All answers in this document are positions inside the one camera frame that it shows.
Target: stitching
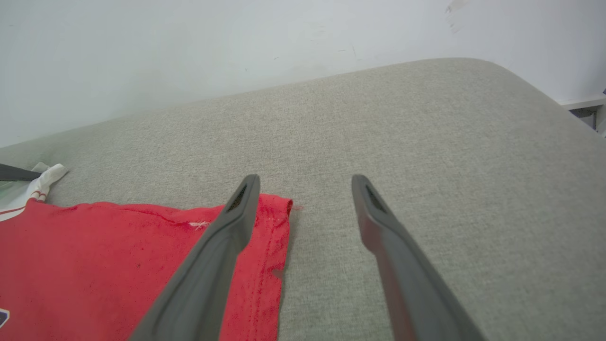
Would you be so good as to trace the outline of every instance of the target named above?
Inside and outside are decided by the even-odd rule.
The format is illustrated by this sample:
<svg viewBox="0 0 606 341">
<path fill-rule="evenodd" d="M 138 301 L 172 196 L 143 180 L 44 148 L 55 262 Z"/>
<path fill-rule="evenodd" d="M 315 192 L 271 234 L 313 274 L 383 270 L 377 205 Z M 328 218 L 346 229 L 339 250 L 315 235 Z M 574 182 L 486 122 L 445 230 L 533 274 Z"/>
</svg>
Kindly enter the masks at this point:
<svg viewBox="0 0 606 341">
<path fill-rule="evenodd" d="M 265 278 L 267 277 L 267 274 L 265 273 L 265 268 L 267 267 L 267 252 L 269 252 L 270 248 L 271 248 L 271 244 L 274 242 L 273 240 L 273 234 L 276 231 L 276 220 L 273 220 L 273 227 L 271 229 L 270 232 L 270 241 L 269 244 L 267 245 L 267 249 L 265 250 L 265 257 L 263 259 L 263 267 L 261 268 L 264 272 L 263 272 L 263 276 L 261 277 L 261 281 L 259 282 L 259 291 L 261 291 L 261 288 L 263 287 L 263 281 L 265 280 Z M 255 340 L 257 340 L 257 330 L 258 330 L 258 321 L 259 321 L 259 311 L 261 310 L 260 305 L 257 305 L 257 312 L 256 312 L 256 320 L 254 327 L 255 327 Z"/>
</svg>

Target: gray upholstery fabric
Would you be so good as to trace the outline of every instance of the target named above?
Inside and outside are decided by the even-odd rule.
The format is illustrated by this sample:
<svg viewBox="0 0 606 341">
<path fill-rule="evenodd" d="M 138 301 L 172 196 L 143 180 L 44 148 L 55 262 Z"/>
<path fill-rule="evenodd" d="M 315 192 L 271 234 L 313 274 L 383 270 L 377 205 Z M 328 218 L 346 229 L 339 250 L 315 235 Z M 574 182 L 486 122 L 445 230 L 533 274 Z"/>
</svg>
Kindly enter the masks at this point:
<svg viewBox="0 0 606 341">
<path fill-rule="evenodd" d="M 249 173 L 294 211 L 279 340 L 387 340 L 352 174 L 490 340 L 606 335 L 606 143 L 509 71 L 410 62 L 128 116 L 0 149 L 62 163 L 48 202 L 223 204 Z"/>
</svg>

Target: red fabric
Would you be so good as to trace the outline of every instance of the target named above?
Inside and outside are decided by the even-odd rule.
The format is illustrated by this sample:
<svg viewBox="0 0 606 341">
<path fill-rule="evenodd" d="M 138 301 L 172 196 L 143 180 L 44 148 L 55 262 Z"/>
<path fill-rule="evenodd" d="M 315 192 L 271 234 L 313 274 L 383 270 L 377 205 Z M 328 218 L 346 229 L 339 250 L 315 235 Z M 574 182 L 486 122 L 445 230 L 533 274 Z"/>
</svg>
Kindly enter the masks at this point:
<svg viewBox="0 0 606 341">
<path fill-rule="evenodd" d="M 276 340 L 291 201 L 262 194 L 221 340 Z M 0 221 L 0 340 L 124 340 L 222 206 L 60 208 L 30 200 Z"/>
</svg>

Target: red stripe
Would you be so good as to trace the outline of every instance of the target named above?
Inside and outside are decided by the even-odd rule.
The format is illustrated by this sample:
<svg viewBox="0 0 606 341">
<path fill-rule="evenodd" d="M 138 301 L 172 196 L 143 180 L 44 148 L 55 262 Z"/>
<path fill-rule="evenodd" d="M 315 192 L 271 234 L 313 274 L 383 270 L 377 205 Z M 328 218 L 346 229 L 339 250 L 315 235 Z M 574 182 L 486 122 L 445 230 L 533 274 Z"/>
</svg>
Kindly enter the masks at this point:
<svg viewBox="0 0 606 341">
<path fill-rule="evenodd" d="M 2 212 L 0 212 L 0 214 L 11 213 L 11 212 L 18 211 L 18 210 L 24 209 L 24 208 L 25 208 L 25 206 L 23 206 L 21 208 L 16 208 L 16 209 L 9 209 L 8 211 L 2 211 Z"/>
</svg>

